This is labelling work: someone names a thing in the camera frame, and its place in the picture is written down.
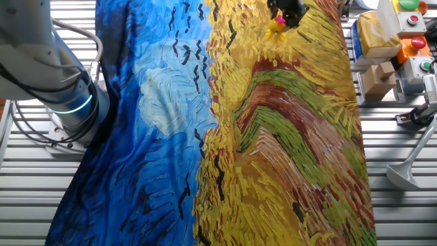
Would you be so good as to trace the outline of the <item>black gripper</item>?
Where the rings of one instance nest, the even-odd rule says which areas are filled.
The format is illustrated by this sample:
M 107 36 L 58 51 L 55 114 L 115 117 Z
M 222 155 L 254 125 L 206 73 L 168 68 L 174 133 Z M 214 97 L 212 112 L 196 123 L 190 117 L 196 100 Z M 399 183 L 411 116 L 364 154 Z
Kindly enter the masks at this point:
M 284 13 L 285 25 L 288 29 L 296 29 L 309 6 L 303 0 L 267 0 L 270 20 L 277 17 L 278 11 Z

